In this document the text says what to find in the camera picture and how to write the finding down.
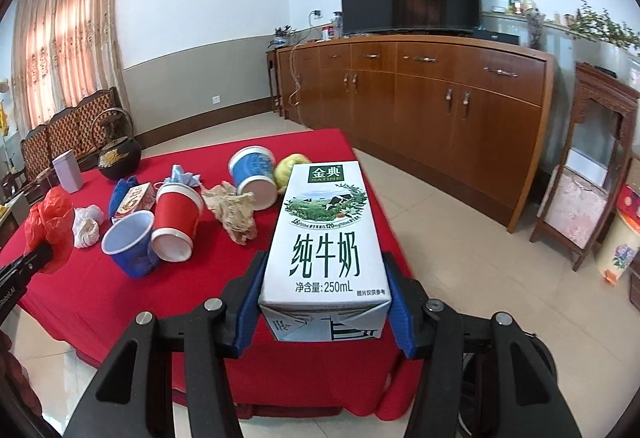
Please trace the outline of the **red paper cup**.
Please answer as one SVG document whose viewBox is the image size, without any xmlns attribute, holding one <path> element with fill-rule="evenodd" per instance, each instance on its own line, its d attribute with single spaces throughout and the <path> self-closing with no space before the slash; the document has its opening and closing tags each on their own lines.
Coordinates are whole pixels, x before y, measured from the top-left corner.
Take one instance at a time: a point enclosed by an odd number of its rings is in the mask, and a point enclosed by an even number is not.
<svg viewBox="0 0 640 438">
<path fill-rule="evenodd" d="M 151 244 L 160 260 L 184 262 L 191 258 L 203 209 L 203 198 L 192 187 L 166 183 L 158 189 Z"/>
</svg>

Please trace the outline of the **blue white paper cup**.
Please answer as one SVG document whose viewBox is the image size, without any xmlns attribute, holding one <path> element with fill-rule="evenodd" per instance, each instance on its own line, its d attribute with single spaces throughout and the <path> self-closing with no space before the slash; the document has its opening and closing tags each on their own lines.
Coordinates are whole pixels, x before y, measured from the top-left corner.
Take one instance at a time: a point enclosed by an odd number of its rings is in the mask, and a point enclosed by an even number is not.
<svg viewBox="0 0 640 438">
<path fill-rule="evenodd" d="M 254 210 L 265 210 L 276 202 L 278 189 L 273 176 L 274 156 L 267 147 L 243 147 L 231 156 L 228 169 L 236 193 L 253 195 Z"/>
</svg>

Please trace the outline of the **crumpled brown paper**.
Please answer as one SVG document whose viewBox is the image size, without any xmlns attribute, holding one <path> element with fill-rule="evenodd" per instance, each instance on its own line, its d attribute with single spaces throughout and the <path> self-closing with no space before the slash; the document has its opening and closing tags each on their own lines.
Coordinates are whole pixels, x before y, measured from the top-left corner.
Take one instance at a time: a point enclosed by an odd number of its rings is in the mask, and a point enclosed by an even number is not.
<svg viewBox="0 0 640 438">
<path fill-rule="evenodd" d="M 211 189 L 201 187 L 200 193 L 206 208 L 233 242 L 245 245 L 257 236 L 255 196 L 252 192 L 239 193 L 231 183 L 222 181 Z"/>
</svg>

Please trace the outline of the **red plastic bag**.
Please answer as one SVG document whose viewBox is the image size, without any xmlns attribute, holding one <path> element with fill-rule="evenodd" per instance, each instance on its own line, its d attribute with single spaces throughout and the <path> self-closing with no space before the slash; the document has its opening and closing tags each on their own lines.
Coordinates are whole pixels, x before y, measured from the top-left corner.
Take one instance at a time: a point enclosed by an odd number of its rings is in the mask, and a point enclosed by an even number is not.
<svg viewBox="0 0 640 438">
<path fill-rule="evenodd" d="M 70 193 L 59 185 L 47 191 L 40 203 L 30 207 L 25 221 L 25 253 L 48 243 L 52 257 L 40 273 L 55 273 L 66 264 L 74 248 L 73 223 L 75 210 Z"/>
</svg>

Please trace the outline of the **light blue wrapper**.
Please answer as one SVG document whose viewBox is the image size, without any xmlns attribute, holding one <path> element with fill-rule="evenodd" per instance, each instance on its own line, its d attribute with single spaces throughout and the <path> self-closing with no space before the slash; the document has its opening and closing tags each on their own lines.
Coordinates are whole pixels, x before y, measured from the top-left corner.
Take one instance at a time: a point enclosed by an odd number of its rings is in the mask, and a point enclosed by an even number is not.
<svg viewBox="0 0 640 438">
<path fill-rule="evenodd" d="M 192 187 L 192 189 L 196 189 L 201 186 L 201 176 L 198 173 L 192 173 L 184 170 L 178 164 L 174 164 L 171 167 L 170 175 L 163 181 L 163 184 L 167 183 L 180 183 L 187 187 Z"/>
</svg>

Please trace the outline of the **beige curtain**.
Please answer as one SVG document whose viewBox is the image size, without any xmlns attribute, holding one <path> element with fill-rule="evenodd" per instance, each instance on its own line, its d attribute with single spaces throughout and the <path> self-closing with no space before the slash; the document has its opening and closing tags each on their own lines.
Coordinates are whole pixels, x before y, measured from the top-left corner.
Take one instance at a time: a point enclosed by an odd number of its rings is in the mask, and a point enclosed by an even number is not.
<svg viewBox="0 0 640 438">
<path fill-rule="evenodd" d="M 21 135 L 111 88 L 124 89 L 115 0 L 17 0 L 11 93 Z"/>
</svg>

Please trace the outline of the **grey tin box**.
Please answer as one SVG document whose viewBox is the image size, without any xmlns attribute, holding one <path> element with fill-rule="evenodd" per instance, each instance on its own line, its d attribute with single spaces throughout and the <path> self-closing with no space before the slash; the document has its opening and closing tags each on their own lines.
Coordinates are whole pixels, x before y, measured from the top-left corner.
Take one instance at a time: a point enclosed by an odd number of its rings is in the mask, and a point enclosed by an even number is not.
<svg viewBox="0 0 640 438">
<path fill-rule="evenodd" d="M 84 179 L 73 151 L 56 156 L 52 165 L 58 182 L 68 193 L 75 193 L 84 185 Z"/>
</svg>

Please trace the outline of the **green plant vine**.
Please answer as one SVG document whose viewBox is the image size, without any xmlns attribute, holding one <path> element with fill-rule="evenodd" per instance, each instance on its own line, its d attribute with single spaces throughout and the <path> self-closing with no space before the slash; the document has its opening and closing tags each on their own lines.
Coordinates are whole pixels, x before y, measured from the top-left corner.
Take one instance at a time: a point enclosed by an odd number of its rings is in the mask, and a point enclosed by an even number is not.
<svg viewBox="0 0 640 438">
<path fill-rule="evenodd" d="M 567 28 L 574 37 L 609 43 L 624 50 L 639 50 L 638 31 L 626 22 L 617 23 L 606 8 L 597 11 L 587 0 L 579 1 L 579 8 L 567 22 Z"/>
</svg>

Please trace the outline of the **white tissue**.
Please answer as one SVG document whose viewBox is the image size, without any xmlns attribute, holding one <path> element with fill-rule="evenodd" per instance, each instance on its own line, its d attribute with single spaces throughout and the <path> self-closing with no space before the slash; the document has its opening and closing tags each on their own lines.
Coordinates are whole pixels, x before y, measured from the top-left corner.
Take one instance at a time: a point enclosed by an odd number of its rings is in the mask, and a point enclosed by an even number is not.
<svg viewBox="0 0 640 438">
<path fill-rule="evenodd" d="M 96 244 L 100 239 L 100 228 L 104 220 L 104 212 L 97 205 L 76 208 L 73 223 L 74 246 L 88 248 Z"/>
</svg>

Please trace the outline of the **black iron teapot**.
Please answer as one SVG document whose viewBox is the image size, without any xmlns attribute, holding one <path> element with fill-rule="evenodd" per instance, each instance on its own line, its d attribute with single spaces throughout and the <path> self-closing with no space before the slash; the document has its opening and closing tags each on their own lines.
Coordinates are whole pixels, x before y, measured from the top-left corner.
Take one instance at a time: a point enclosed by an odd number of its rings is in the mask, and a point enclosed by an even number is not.
<svg viewBox="0 0 640 438">
<path fill-rule="evenodd" d="M 106 142 L 96 141 L 96 128 L 106 131 Z M 117 182 L 134 174 L 141 161 L 142 146 L 134 137 L 131 115 L 121 107 L 103 109 L 91 124 L 91 141 L 99 150 L 98 170 L 107 180 Z"/>
</svg>

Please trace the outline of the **wooden chairs row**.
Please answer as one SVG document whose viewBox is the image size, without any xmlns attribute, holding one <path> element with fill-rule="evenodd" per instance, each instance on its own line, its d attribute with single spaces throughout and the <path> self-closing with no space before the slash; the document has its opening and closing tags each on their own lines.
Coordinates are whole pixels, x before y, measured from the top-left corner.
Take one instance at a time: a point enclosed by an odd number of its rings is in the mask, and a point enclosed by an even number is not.
<svg viewBox="0 0 640 438">
<path fill-rule="evenodd" d="M 51 187 L 58 185 L 53 161 L 72 151 L 81 171 L 98 164 L 99 151 L 124 133 L 124 115 L 110 112 L 119 107 L 117 89 L 99 90 L 83 98 L 77 106 L 66 107 L 45 124 L 30 130 L 20 142 L 24 168 L 17 176 L 6 175 L 2 192 L 7 199 L 25 193 L 32 205 L 43 198 Z"/>
</svg>

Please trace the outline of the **pink cushion in stand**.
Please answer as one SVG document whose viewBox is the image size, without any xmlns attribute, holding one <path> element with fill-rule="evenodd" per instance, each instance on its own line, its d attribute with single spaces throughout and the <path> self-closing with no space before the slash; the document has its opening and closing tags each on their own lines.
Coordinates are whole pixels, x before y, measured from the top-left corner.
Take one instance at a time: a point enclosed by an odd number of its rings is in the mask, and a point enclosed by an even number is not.
<svg viewBox="0 0 640 438">
<path fill-rule="evenodd" d="M 564 167 L 544 221 L 584 248 L 602 216 L 608 192 Z"/>
</svg>

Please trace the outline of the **small snack box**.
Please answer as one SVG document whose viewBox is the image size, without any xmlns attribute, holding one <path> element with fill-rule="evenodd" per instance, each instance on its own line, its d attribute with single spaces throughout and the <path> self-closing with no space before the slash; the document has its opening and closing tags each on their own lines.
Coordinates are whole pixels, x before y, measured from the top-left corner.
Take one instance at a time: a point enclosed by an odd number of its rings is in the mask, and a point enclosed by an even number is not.
<svg viewBox="0 0 640 438">
<path fill-rule="evenodd" d="M 119 221 L 140 210 L 151 210 L 155 203 L 155 190 L 150 182 L 131 187 L 115 210 L 113 221 Z"/>
</svg>

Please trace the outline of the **wooden sideboard cabinet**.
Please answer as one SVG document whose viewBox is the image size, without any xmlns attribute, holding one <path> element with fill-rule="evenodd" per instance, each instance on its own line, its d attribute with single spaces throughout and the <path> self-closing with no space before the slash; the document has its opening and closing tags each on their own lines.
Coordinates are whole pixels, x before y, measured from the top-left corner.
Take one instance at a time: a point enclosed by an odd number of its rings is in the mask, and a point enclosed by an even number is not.
<svg viewBox="0 0 640 438">
<path fill-rule="evenodd" d="M 546 134 L 555 59 L 521 46 L 378 34 L 276 51 L 281 109 L 514 231 Z"/>
</svg>

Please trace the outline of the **yellow crumpled wrapper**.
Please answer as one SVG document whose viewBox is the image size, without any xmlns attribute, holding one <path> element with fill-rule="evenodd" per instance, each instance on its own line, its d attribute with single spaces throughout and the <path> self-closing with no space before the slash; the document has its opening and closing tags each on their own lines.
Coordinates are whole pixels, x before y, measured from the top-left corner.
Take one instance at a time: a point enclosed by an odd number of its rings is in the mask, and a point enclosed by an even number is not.
<svg viewBox="0 0 640 438">
<path fill-rule="evenodd" d="M 293 167 L 299 164 L 310 164 L 311 160 L 304 154 L 294 153 L 281 159 L 273 169 L 274 183 L 277 185 L 278 193 L 283 195 L 288 187 Z"/>
</svg>

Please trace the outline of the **carved wooden side stand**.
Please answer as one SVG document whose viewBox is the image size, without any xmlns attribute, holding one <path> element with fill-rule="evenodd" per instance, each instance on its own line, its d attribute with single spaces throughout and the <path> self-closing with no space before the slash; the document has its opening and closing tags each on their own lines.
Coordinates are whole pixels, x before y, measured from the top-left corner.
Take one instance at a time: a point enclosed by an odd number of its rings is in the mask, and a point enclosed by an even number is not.
<svg viewBox="0 0 640 438">
<path fill-rule="evenodd" d="M 638 106 L 639 92 L 631 86 L 587 63 L 576 65 L 574 100 L 565 144 L 529 238 L 535 242 L 550 237 L 568 249 L 574 258 L 575 271 L 593 249 L 623 187 L 632 155 Z M 584 248 L 576 246 L 544 221 L 564 167 L 608 192 L 602 216 Z"/>
</svg>

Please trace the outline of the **white milk carton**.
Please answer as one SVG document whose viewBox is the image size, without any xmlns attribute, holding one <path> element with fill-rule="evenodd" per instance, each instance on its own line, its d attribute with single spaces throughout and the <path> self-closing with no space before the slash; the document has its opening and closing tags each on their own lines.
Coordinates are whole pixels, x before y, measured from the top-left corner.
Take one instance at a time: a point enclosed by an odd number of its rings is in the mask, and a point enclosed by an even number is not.
<svg viewBox="0 0 640 438">
<path fill-rule="evenodd" d="M 358 161 L 294 166 L 259 295 L 274 338 L 372 340 L 391 302 Z"/>
</svg>

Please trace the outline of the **blue cloth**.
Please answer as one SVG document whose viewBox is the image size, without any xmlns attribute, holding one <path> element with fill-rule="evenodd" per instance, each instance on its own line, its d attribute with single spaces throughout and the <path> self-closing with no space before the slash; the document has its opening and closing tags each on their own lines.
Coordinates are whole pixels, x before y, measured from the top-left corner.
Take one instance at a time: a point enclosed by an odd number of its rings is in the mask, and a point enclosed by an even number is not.
<svg viewBox="0 0 640 438">
<path fill-rule="evenodd" d="M 114 219 L 116 215 L 116 211 L 126 194 L 133 187 L 137 187 L 139 185 L 138 179 L 136 176 L 131 176 L 127 179 L 119 179 L 114 187 L 112 196 L 110 201 L 108 202 L 108 217 L 110 219 Z"/>
</svg>

